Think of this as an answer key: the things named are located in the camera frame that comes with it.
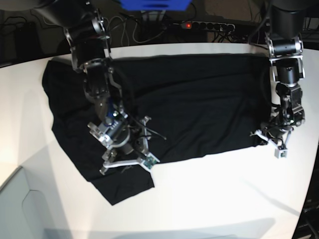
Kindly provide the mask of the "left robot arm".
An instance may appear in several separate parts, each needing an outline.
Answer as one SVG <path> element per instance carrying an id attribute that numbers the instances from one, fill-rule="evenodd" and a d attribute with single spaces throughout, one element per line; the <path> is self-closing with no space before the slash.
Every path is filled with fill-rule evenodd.
<path id="1" fill-rule="evenodd" d="M 317 0 L 267 0 L 261 22 L 248 37 L 252 45 L 253 36 L 265 29 L 264 48 L 269 52 L 270 71 L 280 104 L 270 104 L 276 115 L 253 135 L 273 145 L 277 158 L 286 157 L 292 131 L 305 121 L 299 85 L 299 80 L 305 77 L 301 32 L 307 9 L 316 4 Z"/>

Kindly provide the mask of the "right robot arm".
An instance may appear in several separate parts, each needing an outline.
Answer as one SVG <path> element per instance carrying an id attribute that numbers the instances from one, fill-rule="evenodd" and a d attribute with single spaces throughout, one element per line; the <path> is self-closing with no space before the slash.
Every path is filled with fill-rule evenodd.
<path id="1" fill-rule="evenodd" d="M 34 9 L 63 28 L 73 70 L 86 75 L 85 96 L 100 119 L 99 125 L 90 122 L 88 128 L 106 149 L 100 173 L 134 165 L 150 172 L 159 160 L 149 151 L 149 117 L 135 119 L 125 109 L 122 86 L 113 78 L 110 35 L 99 10 L 89 0 L 42 0 Z"/>

